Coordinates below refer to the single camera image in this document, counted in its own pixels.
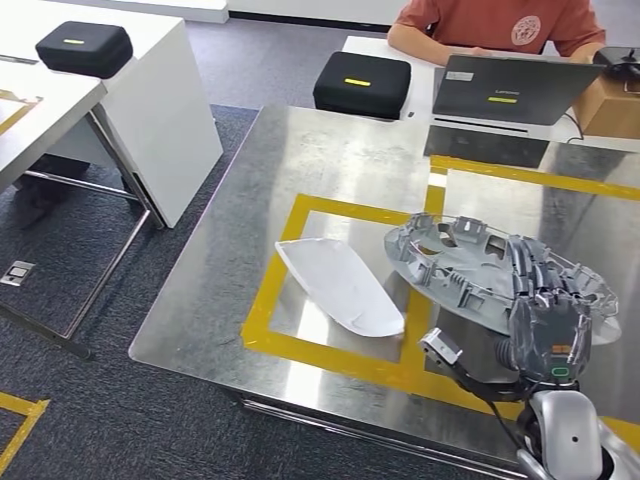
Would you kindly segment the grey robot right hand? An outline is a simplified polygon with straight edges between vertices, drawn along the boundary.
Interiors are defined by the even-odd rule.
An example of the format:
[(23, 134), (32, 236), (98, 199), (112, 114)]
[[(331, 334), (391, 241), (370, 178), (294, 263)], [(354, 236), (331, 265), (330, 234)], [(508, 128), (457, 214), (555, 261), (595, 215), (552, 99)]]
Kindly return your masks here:
[(508, 339), (494, 344), (501, 365), (532, 383), (574, 383), (590, 358), (589, 303), (574, 274), (546, 245), (511, 236), (513, 301)]

